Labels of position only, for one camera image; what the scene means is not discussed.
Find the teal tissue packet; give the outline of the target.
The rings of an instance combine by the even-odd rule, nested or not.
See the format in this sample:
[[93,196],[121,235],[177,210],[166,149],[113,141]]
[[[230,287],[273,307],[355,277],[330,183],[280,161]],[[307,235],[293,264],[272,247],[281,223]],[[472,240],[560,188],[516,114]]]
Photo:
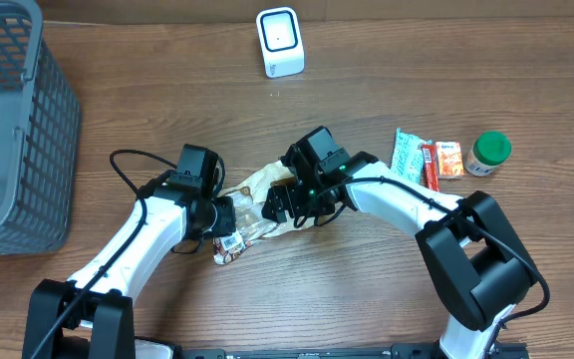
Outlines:
[[424,170],[424,155],[422,145],[431,145],[416,135],[407,134],[397,128],[392,154],[391,171],[406,180],[420,183]]

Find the red white snack packet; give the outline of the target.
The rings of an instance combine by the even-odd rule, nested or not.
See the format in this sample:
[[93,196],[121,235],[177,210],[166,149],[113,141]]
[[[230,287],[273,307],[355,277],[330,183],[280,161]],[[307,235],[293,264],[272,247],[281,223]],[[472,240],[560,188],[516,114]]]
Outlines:
[[423,153],[424,172],[427,188],[433,191],[440,191],[437,175],[437,163],[435,158],[435,145],[422,144],[421,149]]

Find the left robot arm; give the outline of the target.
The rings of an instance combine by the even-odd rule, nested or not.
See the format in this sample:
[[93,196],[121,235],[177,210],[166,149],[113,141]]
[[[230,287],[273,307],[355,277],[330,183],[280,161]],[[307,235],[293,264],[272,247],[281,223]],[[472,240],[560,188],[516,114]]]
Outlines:
[[177,164],[133,189],[132,213],[110,242],[68,280],[33,291],[25,358],[178,358],[174,344],[139,338],[134,304],[170,252],[194,254],[236,229],[231,200],[220,196],[222,158],[186,145]]

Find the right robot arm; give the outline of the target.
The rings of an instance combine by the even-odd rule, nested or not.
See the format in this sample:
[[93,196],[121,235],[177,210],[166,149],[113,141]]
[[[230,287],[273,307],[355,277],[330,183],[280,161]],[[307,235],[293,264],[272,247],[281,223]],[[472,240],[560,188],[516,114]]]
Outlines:
[[442,193],[395,176],[377,157],[353,156],[319,127],[280,159],[292,174],[267,192],[262,215],[301,227],[322,225],[344,209],[372,214],[413,237],[449,319],[434,343],[397,343],[389,358],[526,358],[523,344],[501,343],[514,319],[545,308],[515,311],[535,284],[546,281],[495,199]]

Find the white brown snack bag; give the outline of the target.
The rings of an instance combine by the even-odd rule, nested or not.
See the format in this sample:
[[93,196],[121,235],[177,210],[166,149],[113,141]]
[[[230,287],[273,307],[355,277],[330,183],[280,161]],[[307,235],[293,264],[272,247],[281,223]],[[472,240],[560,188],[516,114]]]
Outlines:
[[292,221],[277,223],[264,218],[261,213],[270,187],[276,183],[286,183],[293,177],[280,161],[276,161],[264,166],[238,186],[220,192],[220,196],[228,196],[233,200],[236,231],[212,241],[213,260],[216,264],[226,265],[260,241],[297,231]]

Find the green lid jar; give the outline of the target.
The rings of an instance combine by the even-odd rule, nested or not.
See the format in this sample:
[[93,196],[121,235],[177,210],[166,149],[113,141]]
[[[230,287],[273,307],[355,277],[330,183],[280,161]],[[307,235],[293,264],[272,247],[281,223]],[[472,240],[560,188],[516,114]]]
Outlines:
[[512,153],[512,144],[501,132],[486,132],[478,137],[464,161],[464,168],[472,175],[486,177],[505,163]]

